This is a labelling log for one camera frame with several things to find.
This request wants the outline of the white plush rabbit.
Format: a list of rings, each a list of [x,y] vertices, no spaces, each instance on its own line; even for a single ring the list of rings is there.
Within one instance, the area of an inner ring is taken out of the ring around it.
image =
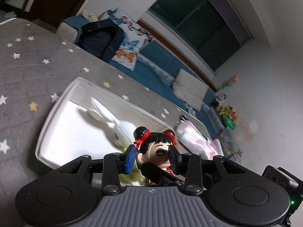
[[[103,106],[95,98],[90,98],[93,108],[88,110],[91,117],[97,121],[106,122],[110,124],[112,132],[114,134],[114,143],[117,146],[127,148],[133,144],[134,131],[136,126],[129,121],[117,119],[105,106]]]

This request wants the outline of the dark window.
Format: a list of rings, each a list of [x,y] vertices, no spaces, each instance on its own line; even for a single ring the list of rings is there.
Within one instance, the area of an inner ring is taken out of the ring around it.
[[[216,71],[251,35],[228,0],[157,0],[152,15]]]

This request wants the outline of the dark blue backpack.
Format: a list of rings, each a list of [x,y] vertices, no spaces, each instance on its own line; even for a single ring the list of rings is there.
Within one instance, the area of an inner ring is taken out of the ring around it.
[[[91,22],[82,27],[77,45],[108,63],[124,40],[124,31],[111,19]]]

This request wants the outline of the green round toy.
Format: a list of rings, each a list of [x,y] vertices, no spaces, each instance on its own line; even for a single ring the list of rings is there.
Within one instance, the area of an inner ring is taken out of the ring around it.
[[[134,165],[130,174],[119,175],[120,183],[123,186],[144,186],[143,183],[144,176],[141,174],[141,171],[138,169],[136,162],[136,147],[134,145],[129,145],[128,148],[124,150],[124,152],[127,152],[129,149],[130,149],[129,155],[134,158]]]

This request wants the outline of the white cardboard box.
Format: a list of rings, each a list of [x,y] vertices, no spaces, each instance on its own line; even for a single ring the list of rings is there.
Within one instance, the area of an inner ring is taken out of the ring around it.
[[[93,108],[90,98],[95,98],[117,119],[129,121],[136,127],[145,126],[153,132],[174,130],[182,115],[180,110],[171,113],[169,120],[156,117],[153,109],[142,109],[98,85],[77,77],[64,90],[49,112],[40,132],[35,149],[36,158],[51,169],[90,155],[101,159],[106,154],[123,152],[114,143],[110,124],[97,121],[88,110]]]

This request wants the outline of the pile of small toys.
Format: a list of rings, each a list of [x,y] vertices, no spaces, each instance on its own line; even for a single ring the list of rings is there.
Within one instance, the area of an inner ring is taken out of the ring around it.
[[[216,109],[225,127],[232,130],[236,128],[235,120],[237,119],[237,112],[235,109],[226,105],[224,101],[226,100],[226,94],[222,92],[223,89],[232,86],[238,80],[238,76],[234,75],[229,79],[225,80],[218,88],[214,101],[211,102],[211,106]]]

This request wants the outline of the pink tissue pack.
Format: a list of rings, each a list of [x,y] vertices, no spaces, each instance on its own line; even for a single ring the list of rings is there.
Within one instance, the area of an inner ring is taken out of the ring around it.
[[[186,149],[202,159],[211,160],[217,155],[208,137],[201,134],[190,121],[182,121],[177,125],[176,137]]]
[[[217,155],[224,156],[220,140],[218,138],[213,139],[210,142],[211,147],[216,151]]]

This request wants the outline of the beige cushion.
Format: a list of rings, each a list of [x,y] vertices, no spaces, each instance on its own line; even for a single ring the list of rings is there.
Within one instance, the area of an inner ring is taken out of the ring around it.
[[[180,100],[188,104],[194,110],[200,112],[203,99],[209,89],[203,81],[192,76],[190,73],[180,69],[173,84],[172,89]]]

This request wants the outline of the butterfly print pillow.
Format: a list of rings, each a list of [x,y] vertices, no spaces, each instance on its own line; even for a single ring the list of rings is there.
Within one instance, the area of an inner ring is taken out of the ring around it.
[[[112,60],[133,71],[136,66],[137,54],[151,43],[154,37],[120,8],[104,12],[99,20],[104,19],[110,19],[124,32],[124,40]]]

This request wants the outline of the blue sofa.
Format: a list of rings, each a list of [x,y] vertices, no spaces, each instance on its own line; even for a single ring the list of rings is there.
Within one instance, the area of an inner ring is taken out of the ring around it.
[[[154,40],[135,54],[136,64],[133,70],[119,63],[117,59],[111,59],[108,63],[122,71],[140,84],[156,92],[162,97],[185,110],[205,124],[210,136],[217,138],[227,127],[223,124],[222,117],[212,103],[215,101],[215,93],[208,88],[202,97],[201,110],[194,109],[186,101],[179,99],[173,90],[179,73],[186,77],[195,77],[194,73],[181,61],[170,54],[165,48]]]

